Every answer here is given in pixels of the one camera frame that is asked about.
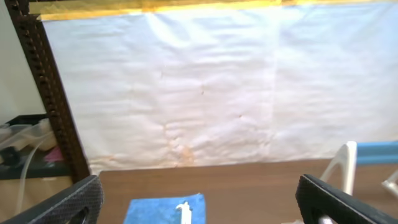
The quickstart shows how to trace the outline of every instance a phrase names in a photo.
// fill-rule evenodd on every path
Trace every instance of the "white object on blue cloth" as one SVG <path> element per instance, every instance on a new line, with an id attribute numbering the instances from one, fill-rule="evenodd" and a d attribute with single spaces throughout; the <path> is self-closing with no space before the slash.
<path id="1" fill-rule="evenodd" d="M 182 211 L 176 206 L 185 202 L 192 211 L 192 223 L 205 224 L 206 203 L 202 194 L 131 200 L 123 224 L 181 224 Z"/>

